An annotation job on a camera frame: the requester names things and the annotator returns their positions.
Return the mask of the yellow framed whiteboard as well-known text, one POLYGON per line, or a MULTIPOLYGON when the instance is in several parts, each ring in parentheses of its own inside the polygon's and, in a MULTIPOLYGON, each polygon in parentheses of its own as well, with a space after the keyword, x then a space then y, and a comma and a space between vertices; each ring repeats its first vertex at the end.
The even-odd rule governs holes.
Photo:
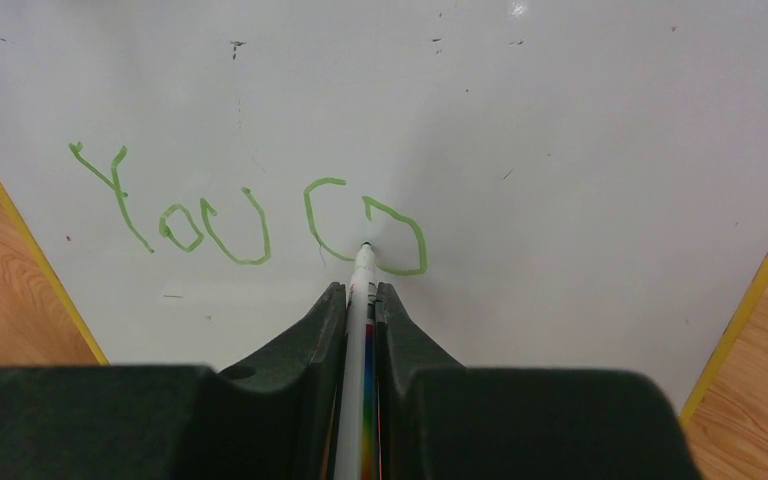
POLYGON ((768 251, 768 1, 0 1, 0 181, 114 363, 227 366, 369 242, 459 361, 680 407, 768 251))

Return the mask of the green capped white marker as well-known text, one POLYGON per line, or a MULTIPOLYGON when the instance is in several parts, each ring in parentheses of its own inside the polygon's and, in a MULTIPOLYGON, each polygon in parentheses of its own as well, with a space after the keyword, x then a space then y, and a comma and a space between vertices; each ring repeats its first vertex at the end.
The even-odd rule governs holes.
POLYGON ((375 253, 364 243, 356 255, 349 285, 335 479, 379 477, 375 274, 375 253))

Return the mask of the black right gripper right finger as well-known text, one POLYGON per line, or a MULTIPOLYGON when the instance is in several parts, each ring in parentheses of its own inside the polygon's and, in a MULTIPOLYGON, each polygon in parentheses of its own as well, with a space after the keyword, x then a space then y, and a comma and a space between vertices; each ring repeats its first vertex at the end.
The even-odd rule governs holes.
POLYGON ((378 287, 387 479, 696 479, 661 389, 630 371, 458 362, 378 287))

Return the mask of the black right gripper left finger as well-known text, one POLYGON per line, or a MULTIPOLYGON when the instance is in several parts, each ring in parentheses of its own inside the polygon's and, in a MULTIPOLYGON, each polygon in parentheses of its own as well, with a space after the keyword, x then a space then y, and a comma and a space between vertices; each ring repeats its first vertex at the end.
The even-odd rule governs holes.
POLYGON ((346 289, 246 358, 0 368, 0 479, 322 479, 346 289))

